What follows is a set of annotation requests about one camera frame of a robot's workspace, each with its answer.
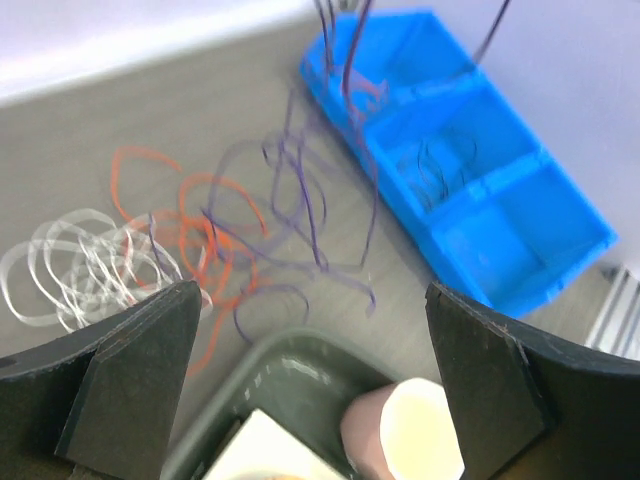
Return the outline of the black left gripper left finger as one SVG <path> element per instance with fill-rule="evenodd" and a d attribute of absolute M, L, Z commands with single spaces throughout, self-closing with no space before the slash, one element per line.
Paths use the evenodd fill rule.
<path fill-rule="evenodd" d="M 1 476 L 157 479 L 201 312 L 179 281 L 94 325 L 1 360 Z"/>

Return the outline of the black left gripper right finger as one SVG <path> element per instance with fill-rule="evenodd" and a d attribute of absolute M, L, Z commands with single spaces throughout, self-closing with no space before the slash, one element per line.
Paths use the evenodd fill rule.
<path fill-rule="evenodd" d="M 465 479 L 636 479 L 639 364 L 432 283 L 426 317 Z"/>

